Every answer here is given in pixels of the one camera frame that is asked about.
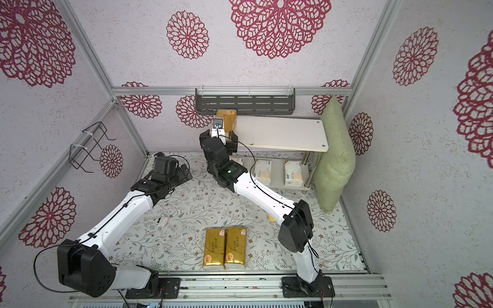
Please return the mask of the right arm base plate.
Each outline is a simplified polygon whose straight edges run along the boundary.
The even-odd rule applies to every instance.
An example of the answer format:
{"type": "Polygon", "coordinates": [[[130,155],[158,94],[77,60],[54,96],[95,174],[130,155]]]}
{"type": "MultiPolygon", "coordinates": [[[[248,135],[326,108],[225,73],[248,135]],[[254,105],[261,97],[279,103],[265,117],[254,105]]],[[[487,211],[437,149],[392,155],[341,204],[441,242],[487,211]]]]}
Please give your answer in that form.
{"type": "Polygon", "coordinates": [[[313,282],[308,283],[300,277],[282,277],[282,292],[285,298],[333,298],[335,288],[333,282],[325,275],[319,275],[313,282]]]}

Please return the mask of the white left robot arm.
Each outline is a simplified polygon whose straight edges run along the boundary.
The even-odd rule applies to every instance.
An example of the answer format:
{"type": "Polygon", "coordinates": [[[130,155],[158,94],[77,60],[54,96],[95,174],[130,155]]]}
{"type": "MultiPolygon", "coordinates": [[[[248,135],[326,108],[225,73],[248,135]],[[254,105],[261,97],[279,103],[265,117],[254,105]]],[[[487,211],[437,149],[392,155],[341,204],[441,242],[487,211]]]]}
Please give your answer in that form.
{"type": "Polygon", "coordinates": [[[188,162],[178,156],[154,156],[152,170],[138,180],[124,199],[90,231],[57,248],[59,282],[93,298],[109,290],[135,291],[140,296],[159,292],[159,274],[145,266],[114,264],[109,257],[117,242],[141,216],[191,180],[188,162]]]}

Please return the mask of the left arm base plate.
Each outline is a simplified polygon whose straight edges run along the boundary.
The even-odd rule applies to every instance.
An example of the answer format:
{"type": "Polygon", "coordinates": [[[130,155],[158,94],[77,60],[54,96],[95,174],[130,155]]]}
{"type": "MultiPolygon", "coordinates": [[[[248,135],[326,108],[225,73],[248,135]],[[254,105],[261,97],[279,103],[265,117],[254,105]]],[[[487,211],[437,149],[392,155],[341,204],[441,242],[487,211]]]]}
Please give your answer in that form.
{"type": "Polygon", "coordinates": [[[180,278],[151,278],[143,289],[129,289],[126,299],[177,299],[181,286],[180,278]]]}

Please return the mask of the white tissue pack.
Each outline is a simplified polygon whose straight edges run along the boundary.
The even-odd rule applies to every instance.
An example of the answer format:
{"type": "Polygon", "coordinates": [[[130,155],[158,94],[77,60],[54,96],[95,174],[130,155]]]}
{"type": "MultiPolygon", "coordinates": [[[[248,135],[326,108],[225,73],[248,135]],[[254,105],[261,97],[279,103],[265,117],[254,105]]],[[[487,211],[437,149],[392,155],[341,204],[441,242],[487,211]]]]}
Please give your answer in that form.
{"type": "Polygon", "coordinates": [[[245,165],[245,159],[243,157],[234,157],[231,156],[230,160],[237,162],[238,164],[244,166],[245,165]]]}
{"type": "Polygon", "coordinates": [[[304,185],[301,161],[286,160],[284,174],[285,186],[301,187],[304,185]]]}
{"type": "Polygon", "coordinates": [[[258,159],[254,164],[253,176],[266,186],[272,182],[272,161],[267,159],[258,159]]]}

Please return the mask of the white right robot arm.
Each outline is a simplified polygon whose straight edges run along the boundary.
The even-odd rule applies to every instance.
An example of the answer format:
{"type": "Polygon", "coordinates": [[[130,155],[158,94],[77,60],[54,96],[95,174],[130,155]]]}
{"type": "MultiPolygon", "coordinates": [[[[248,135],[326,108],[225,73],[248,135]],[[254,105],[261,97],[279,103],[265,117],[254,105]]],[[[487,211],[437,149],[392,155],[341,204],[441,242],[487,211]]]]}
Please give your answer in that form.
{"type": "Polygon", "coordinates": [[[219,186],[247,198],[274,219],[280,227],[278,240],[292,253],[299,280],[314,284],[321,272],[311,242],[314,223],[309,205],[304,200],[287,199],[254,178],[246,167],[229,158],[229,147],[209,130],[200,134],[199,141],[207,171],[219,186]]]}

